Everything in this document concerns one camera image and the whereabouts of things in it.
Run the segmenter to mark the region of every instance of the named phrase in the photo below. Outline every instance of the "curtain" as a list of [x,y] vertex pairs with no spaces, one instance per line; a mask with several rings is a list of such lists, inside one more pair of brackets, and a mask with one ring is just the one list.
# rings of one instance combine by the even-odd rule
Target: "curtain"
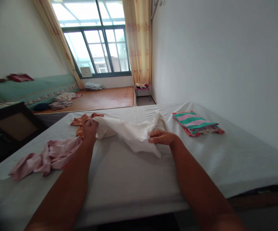
[[75,64],[72,60],[71,53],[67,46],[67,42],[63,35],[62,29],[59,25],[58,19],[56,18],[56,15],[53,11],[50,0],[33,0],[33,2],[35,4],[35,7],[36,7],[40,17],[42,18],[46,27],[50,31],[50,33],[53,37],[54,43],[60,49],[62,54],[64,54],[64,56],[67,60],[67,63],[69,64],[70,68],[72,69],[72,72],[73,72],[75,80],[78,84],[78,87],[80,89],[84,89],[84,85],[83,85],[81,79],[79,78],[78,73],[75,70]]
[[152,81],[150,0],[122,0],[129,62],[134,83]]

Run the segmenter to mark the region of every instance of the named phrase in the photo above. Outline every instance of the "orange cloth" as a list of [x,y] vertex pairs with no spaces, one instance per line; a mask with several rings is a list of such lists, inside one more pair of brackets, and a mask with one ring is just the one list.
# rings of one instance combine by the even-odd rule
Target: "orange cloth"
[[93,113],[92,115],[88,116],[87,114],[84,114],[80,118],[74,118],[74,121],[71,123],[71,126],[78,126],[76,136],[80,136],[81,139],[83,139],[83,125],[89,120],[96,116],[103,117],[103,114],[97,114]]

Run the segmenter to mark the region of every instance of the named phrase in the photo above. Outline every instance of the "tiled floor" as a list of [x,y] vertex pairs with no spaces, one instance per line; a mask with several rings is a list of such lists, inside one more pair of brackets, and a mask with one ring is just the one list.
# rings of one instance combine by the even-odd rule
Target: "tiled floor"
[[155,101],[151,97],[151,101],[148,96],[137,97],[137,106],[145,106],[145,105],[155,105]]

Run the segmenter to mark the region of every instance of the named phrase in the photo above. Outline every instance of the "dark wooden cabinet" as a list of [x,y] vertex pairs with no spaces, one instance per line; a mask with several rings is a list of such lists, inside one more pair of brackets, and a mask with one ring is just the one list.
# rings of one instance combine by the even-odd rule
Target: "dark wooden cabinet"
[[46,129],[24,102],[0,108],[0,162]]

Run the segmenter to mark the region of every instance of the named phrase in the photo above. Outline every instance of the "pink stool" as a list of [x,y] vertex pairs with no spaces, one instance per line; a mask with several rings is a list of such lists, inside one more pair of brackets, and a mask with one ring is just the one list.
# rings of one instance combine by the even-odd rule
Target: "pink stool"
[[140,88],[140,87],[137,87],[137,86],[135,86],[136,88],[136,96],[138,96],[138,90],[148,90],[148,96],[149,96],[149,100],[151,101],[151,95],[150,95],[150,93],[149,93],[149,86],[148,86],[148,84],[145,84],[145,86],[146,86],[146,88]]

